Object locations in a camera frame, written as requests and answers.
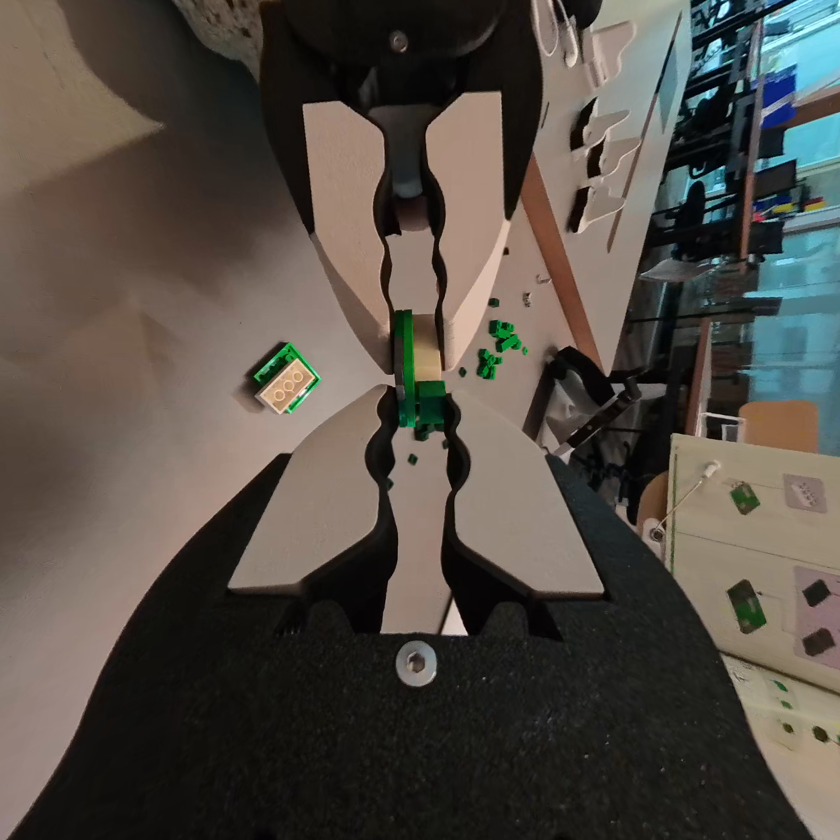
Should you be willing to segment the dark green lego piece pile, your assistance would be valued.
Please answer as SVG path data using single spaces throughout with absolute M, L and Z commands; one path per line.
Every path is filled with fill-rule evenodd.
M 392 446 L 395 463 L 385 480 L 389 491 L 409 480 L 445 477 L 449 441 L 442 424 L 401 427 L 394 435 Z

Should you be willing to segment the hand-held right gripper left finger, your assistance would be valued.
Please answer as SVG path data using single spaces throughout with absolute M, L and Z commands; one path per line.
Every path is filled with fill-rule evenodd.
M 364 599 L 397 560 L 387 489 L 393 387 L 375 385 L 294 450 L 228 583 L 239 594 Z

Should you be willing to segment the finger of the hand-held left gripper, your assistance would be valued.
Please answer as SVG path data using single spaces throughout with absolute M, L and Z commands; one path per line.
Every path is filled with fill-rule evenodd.
M 425 132 L 427 169 L 442 196 L 435 235 L 444 284 L 437 316 L 443 367 L 453 370 L 487 309 L 508 240 L 501 94 L 465 92 Z
M 353 334 L 393 373 L 390 253 L 376 210 L 386 175 L 385 135 L 341 101 L 302 107 L 313 215 L 310 239 Z

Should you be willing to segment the lego instruction booklet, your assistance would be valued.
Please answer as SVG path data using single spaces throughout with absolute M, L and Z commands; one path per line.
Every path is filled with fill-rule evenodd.
M 766 742 L 838 770 L 839 460 L 676 434 L 664 562 Z

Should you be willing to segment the spare pale finger plate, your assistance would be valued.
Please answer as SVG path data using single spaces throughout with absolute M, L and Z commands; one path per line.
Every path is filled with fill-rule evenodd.
M 585 74 L 593 90 L 602 88 L 619 75 L 623 52 L 633 42 L 636 32 L 637 27 L 632 20 L 599 29 L 583 29 L 581 55 Z
M 636 153 L 641 143 L 639 136 L 621 140 L 610 140 L 604 136 L 597 143 L 585 145 L 581 148 L 584 171 L 579 187 L 609 188 L 611 178 L 625 159 Z
M 617 214 L 623 205 L 624 198 L 613 195 L 604 183 L 580 186 L 574 194 L 565 230 L 579 234 L 594 222 Z
M 570 129 L 571 152 L 589 150 L 602 143 L 615 126 L 631 115 L 630 109 L 600 113 L 599 101 L 599 97 L 593 97 L 574 118 Z

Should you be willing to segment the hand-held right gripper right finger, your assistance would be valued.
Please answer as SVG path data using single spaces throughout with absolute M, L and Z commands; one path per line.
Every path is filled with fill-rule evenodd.
M 545 452 L 467 391 L 448 395 L 446 525 L 459 553 L 535 599 L 600 599 L 604 584 Z

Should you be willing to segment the black and white spare device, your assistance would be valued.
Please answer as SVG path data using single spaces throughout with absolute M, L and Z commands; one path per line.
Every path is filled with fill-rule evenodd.
M 612 383 L 596 362 L 570 345 L 558 350 L 544 371 L 552 393 L 543 419 L 542 446 L 565 463 L 643 398 L 633 376 Z

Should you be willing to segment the bright green lego piece pile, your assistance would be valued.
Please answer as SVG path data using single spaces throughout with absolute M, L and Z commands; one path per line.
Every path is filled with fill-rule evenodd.
M 530 348 L 520 338 L 512 322 L 492 318 L 487 325 L 487 346 L 476 351 L 476 374 L 481 380 L 492 382 L 497 378 L 497 369 L 510 354 L 525 357 Z

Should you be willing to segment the green lego plate cream brick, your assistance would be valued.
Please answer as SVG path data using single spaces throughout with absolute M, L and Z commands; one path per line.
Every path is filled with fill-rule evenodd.
M 322 378 L 292 342 L 283 343 L 250 375 L 255 398 L 276 414 L 293 414 Z
M 416 427 L 416 383 L 444 380 L 434 315 L 397 310 L 393 322 L 393 372 L 398 422 Z

